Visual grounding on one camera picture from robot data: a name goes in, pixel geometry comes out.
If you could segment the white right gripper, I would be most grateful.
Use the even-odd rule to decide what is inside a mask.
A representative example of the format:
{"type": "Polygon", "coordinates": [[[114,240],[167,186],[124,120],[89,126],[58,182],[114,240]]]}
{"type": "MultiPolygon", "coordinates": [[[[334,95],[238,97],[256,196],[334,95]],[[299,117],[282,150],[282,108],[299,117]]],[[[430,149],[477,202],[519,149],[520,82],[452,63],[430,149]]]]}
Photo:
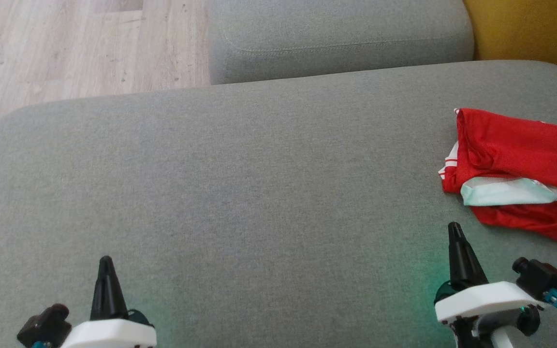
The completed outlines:
{"type": "Polygon", "coordinates": [[[451,323],[457,318],[479,317],[531,305],[546,308],[545,302],[534,299],[515,283],[489,284],[460,224],[451,222],[447,229],[450,284],[459,292],[435,303],[438,322],[451,323]]]}

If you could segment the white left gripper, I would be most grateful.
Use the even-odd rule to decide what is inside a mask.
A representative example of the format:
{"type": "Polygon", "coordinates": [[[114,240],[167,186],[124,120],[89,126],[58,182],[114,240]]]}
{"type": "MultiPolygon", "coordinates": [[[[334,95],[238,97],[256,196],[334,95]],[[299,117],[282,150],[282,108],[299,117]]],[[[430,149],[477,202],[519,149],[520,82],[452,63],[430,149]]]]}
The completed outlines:
{"type": "Polygon", "coordinates": [[[113,260],[110,256],[103,256],[99,261],[99,271],[91,302],[91,321],[73,327],[61,346],[62,348],[155,348],[157,346],[155,328],[129,321],[128,318],[128,309],[113,260]]]}

